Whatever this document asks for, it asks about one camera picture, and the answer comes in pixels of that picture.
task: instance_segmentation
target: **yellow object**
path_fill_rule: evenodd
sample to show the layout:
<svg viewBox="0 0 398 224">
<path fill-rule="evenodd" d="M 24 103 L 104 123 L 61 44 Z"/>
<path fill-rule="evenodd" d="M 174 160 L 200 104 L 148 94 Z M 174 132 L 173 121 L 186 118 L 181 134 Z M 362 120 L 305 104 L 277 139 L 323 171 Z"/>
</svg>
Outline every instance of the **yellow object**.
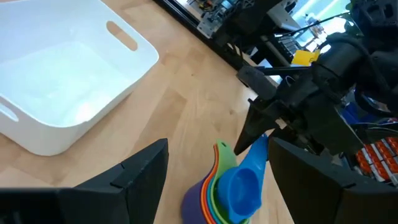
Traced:
<svg viewBox="0 0 398 224">
<path fill-rule="evenodd" d="M 312 62 L 318 60 L 319 55 L 320 50 L 316 50 L 315 52 L 297 50 L 292 60 L 292 64 L 310 66 Z"/>
</svg>

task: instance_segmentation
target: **white plastic bin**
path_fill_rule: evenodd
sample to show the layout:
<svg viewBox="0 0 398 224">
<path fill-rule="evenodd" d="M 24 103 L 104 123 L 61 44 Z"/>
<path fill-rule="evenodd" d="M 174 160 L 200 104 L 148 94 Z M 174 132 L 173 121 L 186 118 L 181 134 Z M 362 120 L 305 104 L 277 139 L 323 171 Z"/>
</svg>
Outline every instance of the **white plastic bin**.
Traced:
<svg viewBox="0 0 398 224">
<path fill-rule="evenodd" d="M 108 31 L 109 21 L 137 50 Z M 34 154 L 59 154 L 130 94 L 158 59 L 100 0 L 0 3 L 0 133 Z"/>
</svg>

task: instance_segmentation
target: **table surface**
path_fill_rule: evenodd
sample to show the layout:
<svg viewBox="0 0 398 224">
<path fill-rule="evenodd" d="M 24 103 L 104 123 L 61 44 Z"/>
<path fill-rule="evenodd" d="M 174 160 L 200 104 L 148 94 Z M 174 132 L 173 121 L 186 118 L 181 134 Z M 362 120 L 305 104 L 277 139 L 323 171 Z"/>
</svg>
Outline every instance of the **table surface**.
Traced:
<svg viewBox="0 0 398 224">
<path fill-rule="evenodd" d="M 61 155 L 33 155 L 0 134 L 0 187 L 73 187 L 168 138 L 169 166 L 155 223 L 181 223 L 184 192 L 212 167 L 216 139 L 235 144 L 247 99 L 255 94 L 151 0 L 104 2 L 157 49 L 159 61 L 130 96 Z M 293 223 L 269 164 L 263 206 L 252 223 Z"/>
</svg>

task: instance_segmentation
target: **blue measuring cup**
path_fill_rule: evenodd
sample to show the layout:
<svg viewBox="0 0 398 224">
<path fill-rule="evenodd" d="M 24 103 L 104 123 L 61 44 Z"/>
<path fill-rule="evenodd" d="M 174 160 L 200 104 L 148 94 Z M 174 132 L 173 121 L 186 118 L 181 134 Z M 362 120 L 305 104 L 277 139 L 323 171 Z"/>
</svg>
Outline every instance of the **blue measuring cup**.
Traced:
<svg viewBox="0 0 398 224">
<path fill-rule="evenodd" d="M 262 183 L 268 160 L 268 137 L 263 134 L 253 143 L 238 167 L 227 170 L 219 179 L 217 195 L 233 223 L 251 217 L 261 207 Z"/>
</svg>

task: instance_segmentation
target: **bin handle hole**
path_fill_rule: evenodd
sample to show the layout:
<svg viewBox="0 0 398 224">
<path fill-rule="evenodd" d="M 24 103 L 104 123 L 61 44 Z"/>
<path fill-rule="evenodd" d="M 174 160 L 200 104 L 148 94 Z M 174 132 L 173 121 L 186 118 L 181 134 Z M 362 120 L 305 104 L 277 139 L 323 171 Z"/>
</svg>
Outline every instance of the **bin handle hole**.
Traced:
<svg viewBox="0 0 398 224">
<path fill-rule="evenodd" d="M 7 106 L 4 106 L 1 103 L 0 103 L 0 112 L 15 122 L 19 121 L 17 115 L 14 112 L 12 112 L 12 110 L 9 109 Z"/>
<path fill-rule="evenodd" d="M 106 28 L 108 31 L 117 38 L 122 44 L 124 44 L 128 49 L 135 51 L 137 50 L 137 42 L 130 37 L 122 28 L 120 28 L 116 23 L 108 21 L 106 23 Z"/>
</svg>

